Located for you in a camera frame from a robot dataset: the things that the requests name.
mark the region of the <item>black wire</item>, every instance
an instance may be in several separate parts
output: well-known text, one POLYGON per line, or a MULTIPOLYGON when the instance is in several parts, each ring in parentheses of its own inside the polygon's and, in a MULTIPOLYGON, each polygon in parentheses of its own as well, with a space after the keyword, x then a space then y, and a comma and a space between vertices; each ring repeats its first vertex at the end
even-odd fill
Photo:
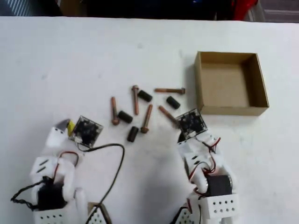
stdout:
POLYGON ((114 186, 114 183, 116 181, 116 178, 118 176, 118 173, 121 169, 121 165, 122 165, 122 162, 123 162, 123 159, 124 159, 124 156, 125 156, 125 147, 121 144, 118 144, 118 143, 110 143, 110 144, 106 144, 106 145, 102 145, 102 146, 99 146, 99 147, 95 147, 95 148, 89 148, 87 150, 81 150, 79 148, 79 145, 77 144, 77 148, 81 151, 81 152, 85 152, 85 153, 88 153, 88 152, 93 152, 95 150, 98 150, 98 149, 102 149, 102 148, 106 148, 106 147, 111 147, 111 146, 120 146, 122 148, 122 156, 121 156, 121 161, 120 161, 120 164, 118 166, 118 169, 116 171, 116 174, 114 176, 114 179, 108 189, 108 191, 105 193, 105 195, 102 197, 102 199, 100 200, 100 202, 95 206, 95 209, 93 210, 93 212, 90 214, 90 216, 88 217, 87 221, 85 224, 88 224, 88 222, 92 219, 93 215, 97 212, 97 209, 100 207, 100 205, 103 203, 103 201, 105 200, 105 198, 107 197, 107 195, 109 194, 109 192, 111 191, 112 187, 114 186))
POLYGON ((200 205, 199 205, 199 210, 200 210, 199 224, 201 224, 201 206, 200 205))
POLYGON ((27 187, 24 187, 22 188, 21 190, 19 190, 11 199, 10 201, 12 201, 13 203, 18 203, 18 204, 26 204, 28 208, 30 208, 32 211, 35 210, 37 208, 37 205, 33 205, 32 203, 30 202, 27 202, 26 200, 24 199, 16 199, 17 196, 20 195, 20 193, 32 188, 32 187, 35 187, 36 185, 40 185, 41 183, 45 183, 47 182, 48 180, 46 178, 43 177, 43 179, 37 183, 34 183, 32 185, 29 185, 27 187))

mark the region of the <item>yellow component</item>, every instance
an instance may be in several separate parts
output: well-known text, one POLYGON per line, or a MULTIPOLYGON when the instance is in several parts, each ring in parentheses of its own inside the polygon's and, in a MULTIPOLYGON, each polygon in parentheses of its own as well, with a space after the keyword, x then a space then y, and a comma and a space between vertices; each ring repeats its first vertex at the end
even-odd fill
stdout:
POLYGON ((72 122, 72 120, 70 120, 68 126, 67 126, 67 135, 70 137, 73 129, 75 127, 75 124, 72 122))

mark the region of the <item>screw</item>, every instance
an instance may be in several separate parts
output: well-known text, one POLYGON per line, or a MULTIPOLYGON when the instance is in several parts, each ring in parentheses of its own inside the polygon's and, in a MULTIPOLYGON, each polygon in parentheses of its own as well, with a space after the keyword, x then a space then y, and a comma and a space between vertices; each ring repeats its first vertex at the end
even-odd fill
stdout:
POLYGON ((115 97, 111 97, 111 107, 112 107, 112 115, 113 115, 112 124, 118 125, 120 123, 120 120, 117 117, 115 97))
POLYGON ((159 110, 178 127, 178 121, 163 106, 159 106, 159 110))
POLYGON ((150 114, 151 114, 152 109, 153 109, 153 104, 150 104, 148 107, 148 111, 146 112, 146 115, 145 115, 143 127, 141 127, 141 129, 140 129, 141 133, 143 133, 143 134, 146 134, 149 131, 148 125, 149 125, 150 114))
POLYGON ((181 95, 185 94, 186 89, 182 88, 182 89, 163 89, 163 88, 156 88, 155 92, 176 92, 179 93, 181 95))
POLYGON ((134 93, 134 111, 135 111, 135 115, 138 115, 139 114, 138 97, 137 97, 138 90, 139 90, 138 85, 133 85, 132 90, 134 93))

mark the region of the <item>perforated white bracket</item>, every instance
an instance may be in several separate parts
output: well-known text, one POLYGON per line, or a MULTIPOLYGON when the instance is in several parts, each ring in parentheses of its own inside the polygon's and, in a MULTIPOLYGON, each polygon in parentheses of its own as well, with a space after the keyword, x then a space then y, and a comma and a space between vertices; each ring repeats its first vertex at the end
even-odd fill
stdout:
POLYGON ((239 214, 237 194, 205 197, 200 200, 204 219, 226 218, 239 214))
POLYGON ((70 201, 63 209, 34 211, 35 224, 79 224, 75 200, 70 201))
POLYGON ((93 214, 91 220, 88 224, 106 224, 104 215, 100 208, 97 208, 97 211, 93 214))
POLYGON ((187 208, 182 208, 175 224, 194 224, 193 216, 187 208))

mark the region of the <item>cardboard box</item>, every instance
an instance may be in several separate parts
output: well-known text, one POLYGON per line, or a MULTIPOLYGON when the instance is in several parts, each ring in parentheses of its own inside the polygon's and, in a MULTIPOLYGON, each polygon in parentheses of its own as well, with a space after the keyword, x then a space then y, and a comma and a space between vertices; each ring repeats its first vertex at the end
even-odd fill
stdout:
POLYGON ((195 79, 202 114, 257 116, 269 108, 257 54, 198 52, 195 79))

